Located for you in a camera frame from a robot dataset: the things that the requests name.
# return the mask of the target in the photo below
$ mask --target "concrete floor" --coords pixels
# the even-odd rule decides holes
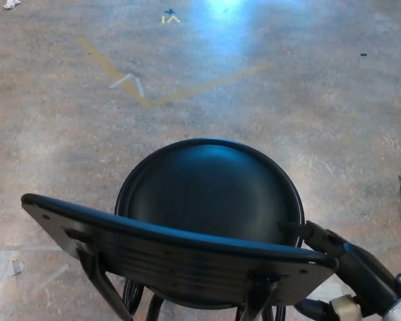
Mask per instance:
[[[268,154],[308,219],[401,272],[401,0],[2,5],[0,269],[12,260],[24,269],[0,278],[0,320],[118,320],[19,198],[112,211],[139,161],[191,137]],[[170,8],[180,23],[166,23]],[[127,74],[144,97],[132,79],[109,88]],[[346,292],[335,279],[322,289]],[[136,321],[147,304],[148,294]],[[160,320],[234,314],[167,303]],[[288,320],[305,319],[290,310]]]

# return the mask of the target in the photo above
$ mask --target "yellow tape mark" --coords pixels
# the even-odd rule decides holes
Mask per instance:
[[[205,92],[207,90],[213,89],[214,87],[228,84],[229,82],[233,82],[236,79],[241,78],[243,76],[263,71],[263,70],[267,69],[268,66],[269,66],[269,64],[262,63],[255,67],[252,67],[252,68],[247,68],[244,70],[240,70],[238,72],[233,72],[232,74],[211,80],[210,82],[205,82],[205,83],[197,85],[195,87],[188,88],[188,89],[182,90],[180,92],[175,92],[171,95],[152,100],[151,104],[152,105],[162,105],[162,104],[166,104],[168,102],[173,102],[175,100],[188,98],[188,97],[194,96],[196,94],[200,94],[201,92]]]
[[[91,57],[92,59],[102,68],[104,69],[113,81],[117,82],[121,80],[126,75],[117,70],[111,62],[107,60],[98,50],[91,46],[89,41],[83,37],[77,37],[76,43],[83,48]],[[150,100],[146,99],[145,97],[141,97],[140,93],[138,92],[138,88],[136,84],[132,81],[125,81],[120,84],[120,87],[125,90],[129,95],[131,95],[136,101],[138,101],[141,106],[143,107],[150,107],[151,103]]]

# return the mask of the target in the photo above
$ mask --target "stool backrest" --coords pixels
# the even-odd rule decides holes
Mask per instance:
[[[23,208],[68,254],[113,306],[105,272],[169,296],[243,304],[253,280],[273,283],[270,303],[294,305],[328,279],[337,263],[326,254],[171,229],[80,205],[26,194]]]

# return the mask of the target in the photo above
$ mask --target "black seat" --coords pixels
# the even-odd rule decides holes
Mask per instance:
[[[149,321],[163,300],[209,310],[237,306],[238,318],[254,320],[267,307],[304,299],[336,268],[280,232],[280,222],[304,223],[285,172],[228,140],[186,140],[148,156],[124,182],[114,217],[39,195],[24,195],[22,203],[81,261],[123,320],[132,319],[144,286],[155,293]],[[122,299],[106,271],[127,278]]]

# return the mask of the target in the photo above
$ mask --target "round stool seat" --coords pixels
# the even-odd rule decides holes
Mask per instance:
[[[304,223],[299,195],[275,162],[254,148],[213,138],[177,142],[145,158],[124,182],[115,213],[174,229],[289,246],[300,246],[300,239],[282,234],[277,223]]]

